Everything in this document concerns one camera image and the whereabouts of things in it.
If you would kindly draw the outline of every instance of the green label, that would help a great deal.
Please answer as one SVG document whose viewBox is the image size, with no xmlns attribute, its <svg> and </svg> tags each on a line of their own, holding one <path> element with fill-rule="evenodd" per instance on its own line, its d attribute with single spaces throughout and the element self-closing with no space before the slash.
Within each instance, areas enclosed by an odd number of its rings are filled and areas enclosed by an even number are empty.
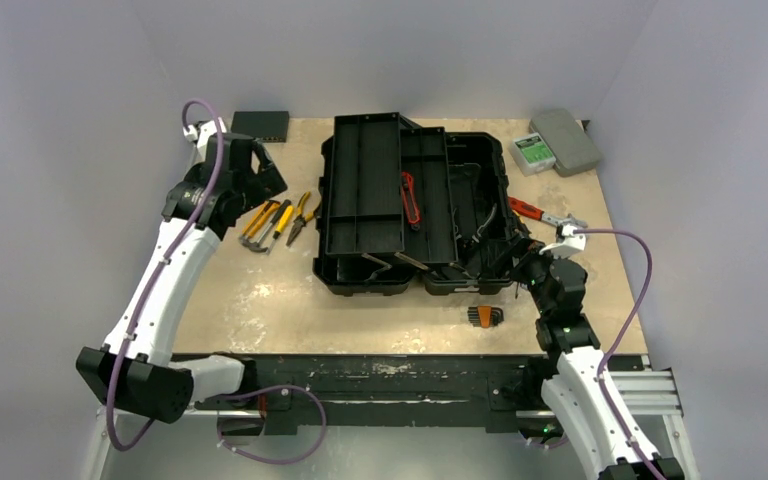
<svg viewBox="0 0 768 480">
<path fill-rule="evenodd" d="M 526 138 L 517 142 L 517 148 L 522 152 L 525 161 L 529 164 L 539 163 L 554 157 L 549 147 L 543 143 L 540 137 Z"/>
</svg>

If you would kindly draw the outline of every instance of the gray box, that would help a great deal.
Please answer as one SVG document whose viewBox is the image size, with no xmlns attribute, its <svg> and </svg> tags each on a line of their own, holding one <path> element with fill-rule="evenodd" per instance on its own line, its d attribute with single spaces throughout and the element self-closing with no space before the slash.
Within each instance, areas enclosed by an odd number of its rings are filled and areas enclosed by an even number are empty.
<svg viewBox="0 0 768 480">
<path fill-rule="evenodd" d="M 555 154 L 555 170 L 562 177 L 586 172 L 602 161 L 602 152 L 563 108 L 531 119 L 531 130 L 540 134 Z"/>
</svg>

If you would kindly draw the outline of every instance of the beige table surface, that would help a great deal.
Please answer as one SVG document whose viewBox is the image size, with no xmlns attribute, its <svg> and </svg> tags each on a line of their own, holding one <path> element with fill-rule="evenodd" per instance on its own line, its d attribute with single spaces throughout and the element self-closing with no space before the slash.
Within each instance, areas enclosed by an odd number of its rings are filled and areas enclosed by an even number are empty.
<svg viewBox="0 0 768 480">
<path fill-rule="evenodd" d="M 508 194 L 552 214 L 573 212 L 591 227 L 610 226 L 596 173 L 561 178 L 554 171 L 523 176 L 508 153 L 527 120 L 414 119 L 448 132 L 483 131 L 502 142 L 510 187 Z M 320 146 L 332 134 L 331 119 L 293 119 L 285 144 L 269 144 L 287 182 L 287 196 L 298 201 L 316 192 L 323 172 Z M 431 296 L 417 280 L 407 292 L 383 297 L 331 294 L 312 273 L 318 232 L 308 225 L 291 248 L 286 234 L 269 255 L 254 254 L 237 243 L 249 216 L 225 237 L 208 262 L 184 313 L 176 352 L 248 353 L 540 353 L 535 339 L 537 309 L 528 292 L 514 287 L 494 296 L 457 293 Z M 553 228 L 526 219 L 536 238 L 547 242 Z M 591 235 L 583 254 L 574 257 L 588 272 L 584 311 L 604 348 L 614 340 L 632 306 L 632 296 L 613 236 Z M 472 305 L 504 308 L 505 321 L 493 329 L 472 327 Z M 646 352 L 635 320 L 621 352 Z"/>
</svg>

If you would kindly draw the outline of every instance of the red handle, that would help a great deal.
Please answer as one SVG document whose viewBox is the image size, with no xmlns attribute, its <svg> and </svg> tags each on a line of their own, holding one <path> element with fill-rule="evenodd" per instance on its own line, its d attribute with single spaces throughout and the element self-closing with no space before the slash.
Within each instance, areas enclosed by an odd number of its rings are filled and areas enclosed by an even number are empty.
<svg viewBox="0 0 768 480">
<path fill-rule="evenodd" d="M 405 206 L 405 214 L 408 216 L 408 223 L 416 225 L 419 223 L 419 205 L 416 204 L 416 195 L 413 193 L 413 175 L 408 172 L 402 172 L 401 190 L 402 204 Z"/>
<path fill-rule="evenodd" d="M 540 220 L 540 218 L 543 217 L 543 210 L 540 210 L 534 205 L 529 205 L 522 200 L 516 199 L 514 197 L 508 197 L 508 203 L 510 204 L 513 211 L 524 217 L 532 218 L 534 220 Z"/>
</svg>

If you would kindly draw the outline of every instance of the toolbox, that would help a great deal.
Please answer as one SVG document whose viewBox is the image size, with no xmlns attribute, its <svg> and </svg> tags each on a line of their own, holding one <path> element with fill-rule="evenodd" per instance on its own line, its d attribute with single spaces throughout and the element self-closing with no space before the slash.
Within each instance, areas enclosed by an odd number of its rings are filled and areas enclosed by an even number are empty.
<svg viewBox="0 0 768 480">
<path fill-rule="evenodd" d="M 422 128 L 397 113 L 342 116 L 322 156 L 313 270 L 332 293 L 394 295 L 418 274 L 433 295 L 493 295 L 511 285 L 485 272 L 521 226 L 498 140 Z M 419 211 L 413 228 L 400 194 L 404 173 Z M 484 223 L 480 241 L 464 248 Z"/>
</svg>

